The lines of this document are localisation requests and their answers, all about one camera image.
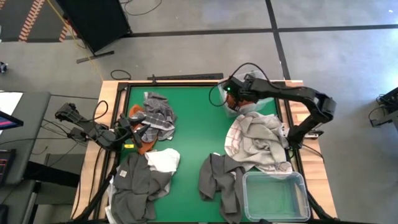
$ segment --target gray towel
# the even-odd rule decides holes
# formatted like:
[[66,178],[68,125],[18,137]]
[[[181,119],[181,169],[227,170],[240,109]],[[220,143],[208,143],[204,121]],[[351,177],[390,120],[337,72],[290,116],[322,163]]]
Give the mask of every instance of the gray towel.
[[256,166],[263,172],[291,172],[286,162],[288,142],[282,134],[282,123],[274,115],[250,112],[236,118],[228,131],[225,151],[232,159],[242,162],[245,170]]
[[170,182],[171,172],[150,171],[145,156],[130,153],[114,178],[111,213],[118,224],[145,223],[156,218],[154,200]]
[[229,156],[210,154],[200,168],[199,192],[203,200],[212,200],[221,191],[220,214],[229,223],[242,219],[244,168]]
[[142,123],[150,124],[150,128],[145,132],[142,140],[152,142],[156,136],[160,141],[172,138],[177,116],[166,97],[153,92],[145,92],[144,99],[145,112],[138,111],[132,116],[133,118],[145,117],[145,121]]

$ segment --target orange cloth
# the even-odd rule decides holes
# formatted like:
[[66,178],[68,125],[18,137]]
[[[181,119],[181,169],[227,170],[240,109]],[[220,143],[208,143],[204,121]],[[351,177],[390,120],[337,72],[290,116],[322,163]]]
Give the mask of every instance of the orange cloth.
[[[234,103],[235,103],[235,98],[232,95],[229,95],[229,94],[226,95],[226,103],[227,103],[229,108],[232,107],[234,105]],[[242,102],[238,102],[238,106],[241,107],[241,106],[248,105],[248,104],[251,104],[251,103],[253,103],[253,102],[243,100]]]
[[[144,112],[144,109],[140,105],[134,105],[129,111],[129,117],[133,116],[135,113],[137,113],[137,111]],[[137,128],[140,128],[140,127],[142,127],[141,124],[135,125],[132,127],[132,130],[136,130]],[[140,149],[138,149],[138,153],[140,155],[144,155],[145,152],[151,151],[152,148],[154,147],[156,140],[157,140],[157,137],[152,142],[141,142],[142,147]]]

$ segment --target wooden table frame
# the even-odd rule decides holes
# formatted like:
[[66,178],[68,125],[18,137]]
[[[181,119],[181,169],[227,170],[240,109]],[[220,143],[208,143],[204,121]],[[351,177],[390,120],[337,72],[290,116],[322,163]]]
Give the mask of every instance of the wooden table frame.
[[[137,86],[208,86],[214,85],[217,82],[218,80],[157,80],[156,84],[154,84],[153,81],[147,80],[104,81],[101,87],[101,93],[99,94],[98,101],[106,101],[109,105],[109,108],[104,116],[96,119],[96,122],[103,123],[112,127],[112,123],[117,119],[118,115],[126,112],[128,100],[125,101],[125,99],[128,98],[126,94],[129,94],[129,92],[125,90],[127,90],[126,87],[131,84]],[[275,82],[285,82],[287,86],[303,85],[302,81]],[[280,113],[280,119],[284,121],[286,127],[289,127],[289,124],[286,123],[286,121],[289,120],[289,111],[291,111],[291,121],[293,122],[293,124],[300,124],[309,115],[307,108],[301,103],[290,101],[290,110],[286,110],[287,105],[285,104],[284,100],[278,100],[277,105],[278,103],[280,105],[280,108],[277,107],[277,111],[278,113]],[[105,105],[101,104],[96,110],[95,116],[97,117],[104,114],[105,110]],[[305,139],[304,144],[320,152],[318,140]],[[318,155],[311,151],[305,150],[304,147],[303,149],[300,150],[299,156],[301,157],[302,167],[304,169],[303,175],[305,176],[307,188],[317,200],[319,205],[321,205],[329,215],[336,217],[335,206],[333,203],[333,198],[331,196],[330,187],[326,176],[326,170],[322,158],[320,158]],[[73,204],[72,210],[75,211],[76,209],[76,213],[72,218],[79,216],[79,214],[88,205],[89,201],[97,193],[101,182],[109,174],[114,164],[115,153],[105,152],[104,150],[99,152],[99,150],[100,147],[93,141],[90,141],[88,143],[85,160],[81,170],[81,185],[79,186],[81,187],[80,198],[78,197],[79,195],[76,194],[75,203]],[[90,218],[105,218],[104,207],[106,207],[107,202],[108,196],[104,194],[96,212],[94,212],[94,214],[92,214]]]

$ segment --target yellow cable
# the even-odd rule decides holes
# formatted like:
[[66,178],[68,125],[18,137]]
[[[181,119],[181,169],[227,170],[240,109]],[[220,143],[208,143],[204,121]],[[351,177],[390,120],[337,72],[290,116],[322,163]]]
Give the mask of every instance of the yellow cable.
[[[69,29],[69,25],[65,22],[65,20],[64,20],[63,17],[61,16],[61,14],[57,11],[57,9],[56,9],[56,8],[54,7],[54,5],[50,2],[50,0],[47,0],[47,2],[48,2],[49,5],[51,6],[52,10],[54,10],[54,12],[57,14],[57,16],[58,16],[58,17],[60,18],[60,20],[63,22],[63,25],[67,28],[67,30],[69,31],[69,33],[72,35],[73,41],[74,41],[74,43],[76,44],[77,48],[79,48],[79,44],[78,44],[78,42],[77,42],[75,36],[73,35],[72,31]],[[101,73],[101,71],[99,70],[98,66],[95,64],[94,61],[92,61],[92,59],[90,58],[90,56],[88,55],[88,53],[87,53],[85,50],[83,50],[83,49],[81,49],[81,48],[79,48],[79,50],[81,50],[81,51],[86,55],[86,57],[88,58],[88,60],[91,62],[91,65],[93,66],[94,71],[97,72],[97,74],[98,74],[99,77],[101,78],[101,81],[103,82],[103,81],[104,81],[104,78],[103,78],[102,73]]]

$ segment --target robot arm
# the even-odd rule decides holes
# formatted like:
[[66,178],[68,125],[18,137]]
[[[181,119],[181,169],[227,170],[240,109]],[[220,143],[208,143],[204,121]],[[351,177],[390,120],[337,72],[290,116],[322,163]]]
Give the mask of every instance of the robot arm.
[[147,124],[141,129],[133,131],[131,126],[143,122],[145,118],[131,119],[127,118],[124,114],[121,114],[120,118],[116,121],[117,125],[115,127],[115,132],[110,131],[109,127],[106,125],[98,124],[92,119],[86,119],[80,115],[73,103],[65,103],[55,113],[55,118],[60,121],[69,121],[83,128],[83,131],[73,128],[69,135],[70,138],[74,138],[76,140],[89,138],[102,148],[110,151],[120,151],[121,145],[127,139],[132,139],[133,143],[138,148],[141,148],[141,137],[149,128],[149,125]]
[[308,87],[281,88],[270,81],[254,78],[247,74],[244,82],[235,77],[228,79],[223,89],[227,91],[233,101],[228,106],[237,111],[242,102],[257,103],[259,100],[273,97],[303,103],[309,110],[310,116],[300,125],[290,127],[287,139],[292,147],[301,147],[304,136],[320,123],[327,123],[333,119],[336,102],[324,93]]

